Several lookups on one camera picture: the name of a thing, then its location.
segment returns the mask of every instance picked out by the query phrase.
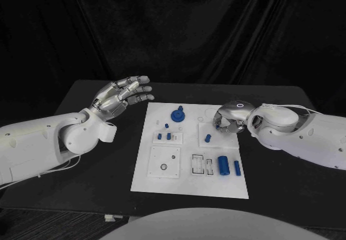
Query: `white board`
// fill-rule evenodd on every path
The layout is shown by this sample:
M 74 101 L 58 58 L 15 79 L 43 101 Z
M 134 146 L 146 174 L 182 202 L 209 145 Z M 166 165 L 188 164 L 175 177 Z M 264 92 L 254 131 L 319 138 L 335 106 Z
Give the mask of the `white board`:
M 185 120 L 175 122 L 172 120 L 172 112 L 183 106 Z M 203 136 L 209 131 L 213 122 L 213 114 L 221 105 L 202 105 L 202 104 L 177 104 L 177 103 L 159 103 L 150 102 L 147 105 L 144 127 L 141 132 L 141 140 L 137 154 L 136 169 L 131 182 L 133 192 L 149 192 L 163 194 L 182 194 L 196 196 L 211 196 L 224 198 L 248 199 L 248 189 L 245 182 L 245 170 L 242 167 L 242 159 L 239 154 L 239 143 L 237 134 L 221 133 L 215 131 L 211 135 L 211 145 L 200 145 L 199 135 Z M 182 133 L 180 140 L 169 142 L 164 140 L 162 143 L 157 141 L 157 134 L 162 133 L 162 139 L 167 137 L 166 133 Z M 179 155 L 179 178 L 175 178 L 175 173 L 164 173 L 169 170 L 159 169 L 164 160 L 172 160 L 172 152 L 160 151 L 160 162 L 153 160 L 151 150 L 153 147 L 170 147 L 180 150 Z M 193 155 L 203 156 L 202 166 L 205 174 L 192 174 Z M 229 175 L 219 174 L 218 157 L 226 156 L 229 165 Z M 239 162 L 241 176 L 237 176 L 234 161 Z

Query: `small blue part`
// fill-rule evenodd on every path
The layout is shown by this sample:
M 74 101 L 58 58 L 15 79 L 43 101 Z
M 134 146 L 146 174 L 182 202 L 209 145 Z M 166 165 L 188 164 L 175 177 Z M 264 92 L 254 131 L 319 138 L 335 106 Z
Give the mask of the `small blue part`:
M 235 167 L 235 174 L 237 176 L 241 176 L 241 167 L 239 167 L 239 161 L 234 161 L 234 167 Z
M 218 157 L 219 175 L 229 175 L 229 160 L 226 156 Z
M 170 118 L 176 123 L 180 123 L 186 119 L 186 114 L 183 112 L 182 106 L 179 106 L 177 110 L 172 112 Z
M 208 134 L 208 135 L 206 135 L 206 137 L 205 137 L 205 142 L 206 142 L 206 143 L 209 143 L 209 142 L 211 142 L 211 137 L 212 137 L 212 135 L 211 135 L 211 134 Z

